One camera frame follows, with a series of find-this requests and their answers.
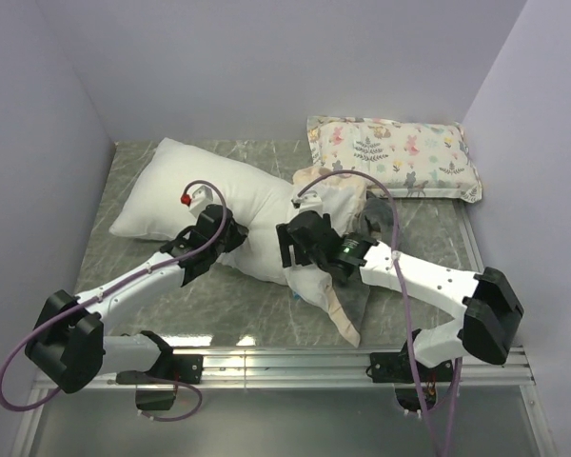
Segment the grey and cream ruffled pillowcase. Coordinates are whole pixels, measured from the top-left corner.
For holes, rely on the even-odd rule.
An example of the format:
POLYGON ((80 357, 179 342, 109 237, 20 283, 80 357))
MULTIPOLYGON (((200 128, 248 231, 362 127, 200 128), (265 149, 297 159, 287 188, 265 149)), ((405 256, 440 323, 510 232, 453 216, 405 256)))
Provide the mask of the grey and cream ruffled pillowcase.
MULTIPOLYGON (((313 187, 322 200, 332 227, 341 235, 359 232, 377 235, 389 244, 394 217, 388 202, 366 189, 358 176, 335 175, 313 187)), ((340 283, 313 265, 293 266, 285 271, 287 284, 304 301, 323 310, 340 335, 353 347, 362 339, 361 327, 370 293, 355 272, 340 283)))

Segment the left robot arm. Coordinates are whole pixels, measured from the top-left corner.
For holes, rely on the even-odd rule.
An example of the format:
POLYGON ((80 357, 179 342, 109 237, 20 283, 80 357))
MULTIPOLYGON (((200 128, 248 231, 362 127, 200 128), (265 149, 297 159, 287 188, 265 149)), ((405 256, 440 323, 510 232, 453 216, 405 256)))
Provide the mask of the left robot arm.
POLYGON ((195 225, 132 271, 77 295, 53 293, 26 343, 26 356, 65 393, 77 392, 106 373, 116 374, 124 384, 179 380, 182 371, 173 349, 158 334, 144 330, 112 336, 110 331, 151 300, 208 272, 247 235, 229 209, 207 206, 195 225))

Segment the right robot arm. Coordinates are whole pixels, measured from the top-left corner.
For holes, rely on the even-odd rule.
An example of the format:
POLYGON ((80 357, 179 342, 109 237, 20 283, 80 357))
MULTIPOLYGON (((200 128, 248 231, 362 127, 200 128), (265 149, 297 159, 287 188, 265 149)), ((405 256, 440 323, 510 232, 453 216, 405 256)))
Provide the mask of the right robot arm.
POLYGON ((315 211, 276 231, 284 268, 315 265, 340 283, 359 274, 368 286, 398 291, 450 315, 450 322, 413 336, 412 349, 400 358, 408 379, 422 380, 439 364, 466 355, 494 366, 506 362, 524 310, 500 270, 442 267, 370 236, 340 235, 327 215, 315 211))

